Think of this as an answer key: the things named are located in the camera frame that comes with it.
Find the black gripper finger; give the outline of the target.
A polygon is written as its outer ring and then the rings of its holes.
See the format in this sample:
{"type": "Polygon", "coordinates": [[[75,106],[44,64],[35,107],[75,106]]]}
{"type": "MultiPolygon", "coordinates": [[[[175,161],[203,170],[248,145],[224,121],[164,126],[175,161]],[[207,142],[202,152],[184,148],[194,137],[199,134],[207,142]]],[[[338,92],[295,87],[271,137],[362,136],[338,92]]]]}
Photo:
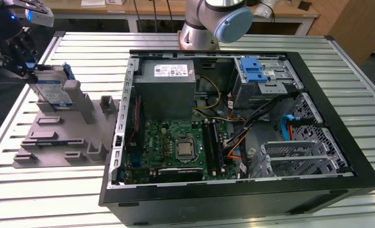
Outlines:
{"type": "Polygon", "coordinates": [[[18,78],[28,78],[28,68],[26,66],[26,56],[23,52],[22,45],[15,39],[10,39],[2,43],[4,68],[11,71],[18,78]]]}
{"type": "Polygon", "coordinates": [[[35,67],[38,64],[38,48],[32,38],[32,30],[30,27],[23,27],[20,41],[23,44],[23,56],[26,59],[26,68],[28,74],[28,84],[35,84],[38,78],[35,76],[35,67]]]}

